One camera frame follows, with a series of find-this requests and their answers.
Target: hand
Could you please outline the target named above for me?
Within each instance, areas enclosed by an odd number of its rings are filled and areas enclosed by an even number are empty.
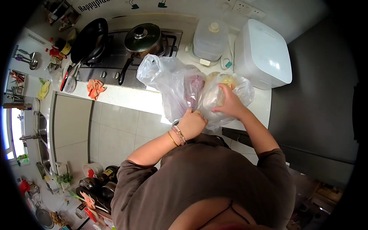
[[[198,136],[206,127],[207,123],[208,120],[203,118],[201,111],[196,110],[193,112],[189,108],[177,126],[187,141]]]
[[[225,94],[225,102],[223,106],[219,106],[212,109],[212,112],[222,112],[229,117],[240,118],[248,109],[242,104],[239,97],[233,93],[233,89],[235,88],[233,84],[231,84],[231,88],[227,85],[219,83],[218,86],[222,88]]]

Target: gold bangle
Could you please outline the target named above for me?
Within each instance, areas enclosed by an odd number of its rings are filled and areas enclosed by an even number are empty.
[[[176,147],[179,147],[179,145],[177,145],[177,144],[175,143],[174,139],[171,137],[171,135],[170,135],[169,131],[167,131],[167,134],[169,135],[170,139],[174,142],[174,144],[176,145]]]

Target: soy sauce bottle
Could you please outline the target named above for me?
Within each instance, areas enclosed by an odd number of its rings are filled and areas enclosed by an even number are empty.
[[[109,181],[117,183],[116,174],[117,174],[118,169],[119,167],[115,165],[106,167],[105,171],[98,178],[100,185],[104,186]]]
[[[54,47],[57,48],[59,50],[59,52],[61,52],[64,55],[69,55],[70,51],[71,51],[71,45],[69,44],[69,42],[65,41],[62,38],[58,38],[55,41]]]

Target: gas stove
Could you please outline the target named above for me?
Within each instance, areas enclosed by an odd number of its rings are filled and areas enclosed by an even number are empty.
[[[129,30],[124,29],[109,33],[108,42],[104,51],[95,59],[80,66],[77,80],[88,82],[89,79],[98,79],[107,85],[118,85],[119,73],[121,73],[127,59],[131,56],[124,45],[125,36]],[[163,34],[164,50],[160,51],[157,55],[175,57],[183,31],[176,29],[161,29],[161,31]],[[122,86],[145,90],[152,89],[151,87],[145,86],[136,78],[138,66],[141,62],[142,59],[135,58],[133,63],[130,64]]]

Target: electrical outlet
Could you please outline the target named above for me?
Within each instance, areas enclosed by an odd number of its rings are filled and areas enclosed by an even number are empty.
[[[248,13],[248,17],[262,21],[266,17],[266,13],[262,10],[252,7],[251,11]]]
[[[221,9],[229,10],[234,7],[236,0],[217,0],[217,6]]]
[[[237,13],[240,13],[240,14],[243,14],[243,15],[248,15],[252,10],[252,6],[245,3],[245,2],[242,2],[240,0],[237,0],[235,2],[235,5],[233,7],[233,12],[237,12]]]

